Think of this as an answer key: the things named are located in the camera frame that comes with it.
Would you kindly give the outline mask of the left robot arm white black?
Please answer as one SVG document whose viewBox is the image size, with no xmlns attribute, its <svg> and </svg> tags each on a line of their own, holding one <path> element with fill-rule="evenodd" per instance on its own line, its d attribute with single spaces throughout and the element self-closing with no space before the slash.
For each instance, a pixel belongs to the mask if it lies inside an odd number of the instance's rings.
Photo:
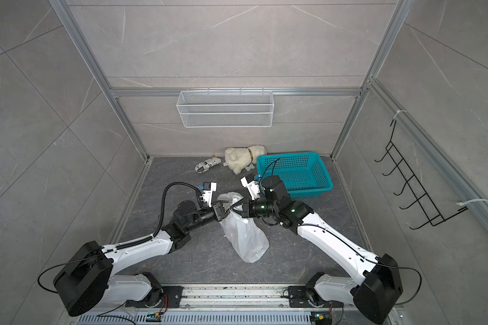
<svg viewBox="0 0 488 325">
<path fill-rule="evenodd" d="M 76 317 L 96 306 L 127 303 L 133 307 L 154 307 L 162 304 L 163 289 L 152 273 L 123 275 L 121 271 L 177 251 L 190 241 L 193 230 L 210 222 L 221 222 L 231 211 L 229 203 L 217 201 L 211 207 L 199 209 L 194 202 L 186 200 L 156 234 L 113 245 L 85 243 L 53 281 L 66 311 Z"/>
</svg>

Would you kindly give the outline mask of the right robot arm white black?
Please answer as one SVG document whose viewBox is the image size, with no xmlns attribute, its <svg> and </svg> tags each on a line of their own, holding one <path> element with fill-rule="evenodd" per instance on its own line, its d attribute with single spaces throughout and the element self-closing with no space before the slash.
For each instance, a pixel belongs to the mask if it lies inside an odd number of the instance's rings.
<svg viewBox="0 0 488 325">
<path fill-rule="evenodd" d="M 243 218 L 272 218 L 316 245 L 348 274 L 343 278 L 316 273 L 305 286 L 312 306 L 335 301 L 354 305 L 369 321 L 384 323 L 403 293 L 398 264 L 390 255 L 378 257 L 340 234 L 312 207 L 294 200 L 276 175 L 264 181 L 247 175 L 241 184 L 250 197 L 232 204 L 231 211 Z"/>
</svg>

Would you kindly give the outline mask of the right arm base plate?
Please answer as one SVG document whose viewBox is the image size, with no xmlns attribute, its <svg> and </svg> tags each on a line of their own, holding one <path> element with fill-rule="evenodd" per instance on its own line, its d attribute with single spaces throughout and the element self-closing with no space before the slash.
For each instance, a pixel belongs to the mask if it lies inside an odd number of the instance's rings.
<svg viewBox="0 0 488 325">
<path fill-rule="evenodd" d="M 289 301 L 291 308 L 341 308 L 344 303 L 339 301 L 324 301 L 316 292 L 305 286 L 288 286 L 283 291 L 283 298 Z"/>
</svg>

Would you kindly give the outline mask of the white printed plastic bag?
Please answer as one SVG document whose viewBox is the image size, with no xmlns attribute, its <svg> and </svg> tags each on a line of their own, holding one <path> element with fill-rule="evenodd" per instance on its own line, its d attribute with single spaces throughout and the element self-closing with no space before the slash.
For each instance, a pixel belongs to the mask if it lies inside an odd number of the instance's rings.
<svg viewBox="0 0 488 325">
<path fill-rule="evenodd" d="M 229 211 L 220 225 L 225 237 L 245 263 L 255 263 L 269 249 L 266 234 L 257 227 L 253 219 L 244 219 L 239 214 Z"/>
</svg>

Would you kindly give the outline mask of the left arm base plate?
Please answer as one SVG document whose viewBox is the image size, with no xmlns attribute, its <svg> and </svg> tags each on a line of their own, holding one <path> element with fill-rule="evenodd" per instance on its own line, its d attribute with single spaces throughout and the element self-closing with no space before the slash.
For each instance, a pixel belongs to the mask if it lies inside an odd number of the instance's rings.
<svg viewBox="0 0 488 325">
<path fill-rule="evenodd" d="M 126 307 L 135 308 L 179 308 L 184 287 L 165 286 L 153 289 L 142 301 L 127 301 Z"/>
</svg>

